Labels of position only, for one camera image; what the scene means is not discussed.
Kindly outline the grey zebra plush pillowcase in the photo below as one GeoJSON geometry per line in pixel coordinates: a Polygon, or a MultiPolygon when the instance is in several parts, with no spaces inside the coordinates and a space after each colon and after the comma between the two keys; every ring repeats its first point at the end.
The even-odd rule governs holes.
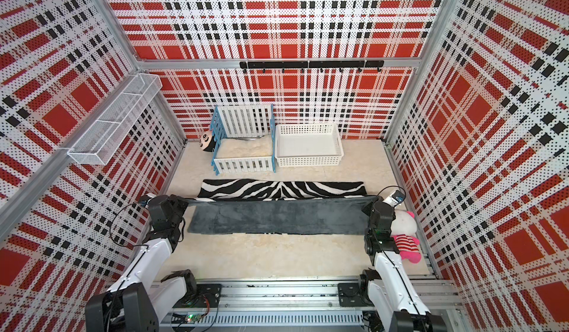
{"type": "Polygon", "coordinates": [[[188,232],[360,235],[377,199],[363,182],[206,179],[188,232]]]}

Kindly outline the white plastic basket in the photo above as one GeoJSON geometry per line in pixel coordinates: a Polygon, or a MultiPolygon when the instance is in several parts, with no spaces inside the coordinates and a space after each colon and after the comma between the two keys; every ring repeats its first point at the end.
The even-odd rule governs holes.
{"type": "Polygon", "coordinates": [[[338,166],[344,157],[336,123],[277,125],[275,147],[282,168],[338,166]]]}

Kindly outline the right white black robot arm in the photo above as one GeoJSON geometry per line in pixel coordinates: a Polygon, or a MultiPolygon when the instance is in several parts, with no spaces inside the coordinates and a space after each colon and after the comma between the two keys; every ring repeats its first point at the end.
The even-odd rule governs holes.
{"type": "Polygon", "coordinates": [[[445,321],[422,302],[406,274],[391,224],[395,207],[383,200],[370,205],[365,250],[379,276],[365,278],[363,292],[384,331],[446,331],[445,321]]]}

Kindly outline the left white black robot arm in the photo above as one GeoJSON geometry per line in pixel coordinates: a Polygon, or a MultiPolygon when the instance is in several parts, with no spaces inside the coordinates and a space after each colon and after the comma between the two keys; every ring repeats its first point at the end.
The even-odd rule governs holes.
{"type": "Polygon", "coordinates": [[[151,232],[124,274],[106,292],[89,299],[84,310],[87,331],[158,331],[177,302],[197,295],[189,269],[174,271],[152,287],[183,240],[189,204],[189,199],[176,195],[146,194],[139,199],[138,205],[150,214],[151,232]]]}

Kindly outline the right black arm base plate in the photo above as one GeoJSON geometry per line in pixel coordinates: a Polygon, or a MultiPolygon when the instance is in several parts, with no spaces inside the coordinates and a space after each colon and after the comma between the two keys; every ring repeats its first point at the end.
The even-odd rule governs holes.
{"type": "Polygon", "coordinates": [[[337,289],[341,307],[364,308],[373,306],[366,291],[359,283],[339,283],[337,289]]]}

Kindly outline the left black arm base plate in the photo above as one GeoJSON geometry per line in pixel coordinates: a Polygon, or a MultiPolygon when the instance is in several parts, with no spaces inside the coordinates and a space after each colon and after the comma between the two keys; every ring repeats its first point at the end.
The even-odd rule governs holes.
{"type": "Polygon", "coordinates": [[[174,308],[217,308],[222,293],[222,284],[197,284],[194,295],[180,299],[174,308]]]}

